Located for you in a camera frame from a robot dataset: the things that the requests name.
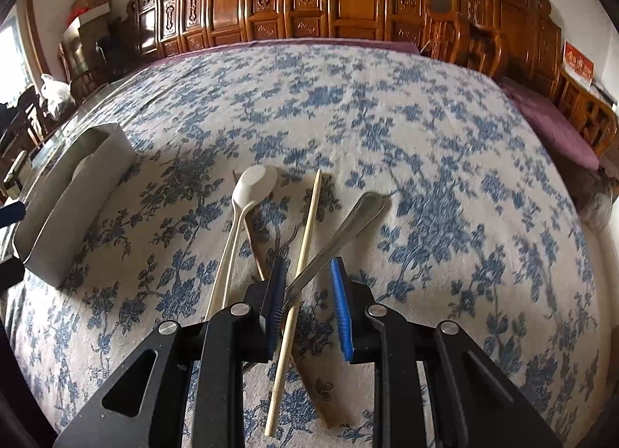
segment white box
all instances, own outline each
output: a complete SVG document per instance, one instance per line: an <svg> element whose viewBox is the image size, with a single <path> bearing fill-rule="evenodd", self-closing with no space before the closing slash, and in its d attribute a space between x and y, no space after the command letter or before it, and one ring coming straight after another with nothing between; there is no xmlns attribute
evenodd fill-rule
<svg viewBox="0 0 619 448"><path fill-rule="evenodd" d="M134 161L135 150L118 123L89 128L70 145L35 183L15 230L15 252L29 271L51 286L63 283L88 228Z"/></svg>

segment white plastic spoon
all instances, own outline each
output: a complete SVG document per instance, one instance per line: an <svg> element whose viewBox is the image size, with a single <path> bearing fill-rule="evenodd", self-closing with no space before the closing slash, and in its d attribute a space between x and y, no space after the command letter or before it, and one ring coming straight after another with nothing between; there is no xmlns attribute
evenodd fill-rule
<svg viewBox="0 0 619 448"><path fill-rule="evenodd" d="M206 311L206 320L210 320L213 315L228 305L228 293L230 292L232 271L236 259L234 251L236 251L238 244L243 219L261 200L268 197L276 183L277 169L265 165L252 165L247 168L236 183L232 192L234 220L215 275L209 308Z"/></svg>

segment pink cushion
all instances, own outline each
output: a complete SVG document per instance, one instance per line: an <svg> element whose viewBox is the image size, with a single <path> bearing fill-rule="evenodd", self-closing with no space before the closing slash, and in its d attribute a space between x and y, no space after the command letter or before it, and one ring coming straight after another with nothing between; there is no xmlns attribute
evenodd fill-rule
<svg viewBox="0 0 619 448"><path fill-rule="evenodd" d="M581 167L596 171L600 161L591 146L546 97L513 81L501 78L499 86L528 121L542 144Z"/></svg>

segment silver screw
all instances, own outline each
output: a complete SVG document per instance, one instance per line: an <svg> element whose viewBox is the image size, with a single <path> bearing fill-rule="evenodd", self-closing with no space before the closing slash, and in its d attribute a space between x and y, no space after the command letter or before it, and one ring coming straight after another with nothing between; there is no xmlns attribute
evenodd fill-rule
<svg viewBox="0 0 619 448"><path fill-rule="evenodd" d="M368 314L372 317L384 317L387 315L387 308L385 305L379 305L378 303L375 305L370 305L368 307Z"/></svg>
<svg viewBox="0 0 619 448"><path fill-rule="evenodd" d="M171 335L172 333L176 332L177 328L178 328L177 323L175 323L172 320L166 320L165 322L160 323L159 332L162 335Z"/></svg>
<svg viewBox="0 0 619 448"><path fill-rule="evenodd" d="M451 320L446 320L441 324L441 331L446 335L455 335L459 331L458 324Z"/></svg>
<svg viewBox="0 0 619 448"><path fill-rule="evenodd" d="M236 315L236 317L240 317L241 315L249 314L250 310L251 308L247 303L236 303L230 309L230 313Z"/></svg>

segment blue and white floral tablecloth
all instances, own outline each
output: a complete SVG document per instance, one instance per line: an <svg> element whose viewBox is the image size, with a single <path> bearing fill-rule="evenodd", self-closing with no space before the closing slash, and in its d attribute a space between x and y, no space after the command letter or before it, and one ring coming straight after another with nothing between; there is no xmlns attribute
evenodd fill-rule
<svg viewBox="0 0 619 448"><path fill-rule="evenodd" d="M457 320L561 440L583 435L573 427L591 407L609 345L596 327L608 321L563 183L494 82L395 51L281 45L169 60L122 88L82 129L119 121L137 162L64 288L30 276L9 293L15 354L58 430L158 321L202 318L232 217L231 171L260 162L280 171L254 217L263 255L295 268L318 168L314 253L362 192L388 193L382 222L344 250L349 273L410 320ZM247 241L239 254L237 298L255 270ZM371 439L373 370L343 362L327 273L304 293L297 345L340 427L323 429L292 370L278 437L265 438L274 364L257 366L245 376L248 447ZM188 410L186 430L192 401Z"/></svg>

